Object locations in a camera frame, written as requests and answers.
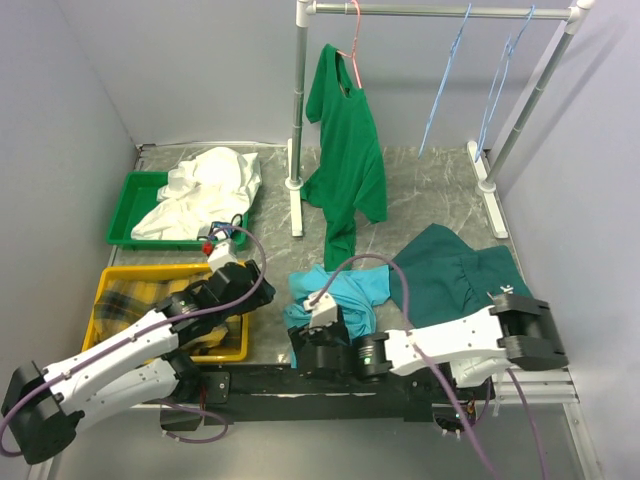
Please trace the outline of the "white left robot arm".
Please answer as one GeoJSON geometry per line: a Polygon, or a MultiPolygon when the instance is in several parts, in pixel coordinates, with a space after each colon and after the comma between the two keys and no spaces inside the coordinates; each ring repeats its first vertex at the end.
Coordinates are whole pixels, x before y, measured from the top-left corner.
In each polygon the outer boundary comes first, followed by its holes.
{"type": "Polygon", "coordinates": [[[147,401],[192,399],[198,369],[183,346],[232,316],[271,303],[266,267],[228,262],[208,278],[170,294],[125,330],[66,360],[29,362],[11,375],[1,405],[1,432],[17,447],[4,457],[29,465],[68,447],[77,434],[147,401]]]}

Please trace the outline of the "light blue t shirt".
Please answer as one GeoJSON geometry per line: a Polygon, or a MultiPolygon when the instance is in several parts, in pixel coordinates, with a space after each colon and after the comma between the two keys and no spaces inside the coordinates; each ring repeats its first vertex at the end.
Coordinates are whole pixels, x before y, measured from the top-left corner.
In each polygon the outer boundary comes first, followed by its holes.
{"type": "MultiPolygon", "coordinates": [[[[390,298],[389,266],[370,270],[342,271],[331,283],[328,293],[341,307],[351,339],[373,334],[377,330],[374,308],[390,298]]],[[[309,324],[311,314],[303,308],[308,296],[319,291],[331,277],[320,265],[308,272],[289,276],[289,289],[294,303],[284,309],[287,329],[309,324]]]]}

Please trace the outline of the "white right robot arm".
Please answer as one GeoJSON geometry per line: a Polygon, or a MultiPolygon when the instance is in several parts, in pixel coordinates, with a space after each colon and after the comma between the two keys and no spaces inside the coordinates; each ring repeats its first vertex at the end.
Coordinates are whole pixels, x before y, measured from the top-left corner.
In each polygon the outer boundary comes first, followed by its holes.
{"type": "Polygon", "coordinates": [[[378,382],[387,374],[409,376],[427,367],[429,357],[448,366],[437,376],[438,387],[457,399],[512,366],[548,371],[569,363],[549,304],[526,296],[505,293],[461,319],[360,337],[349,334],[330,295],[315,292],[304,306],[310,322],[289,328],[288,336],[296,366],[309,378],[378,382]]]}

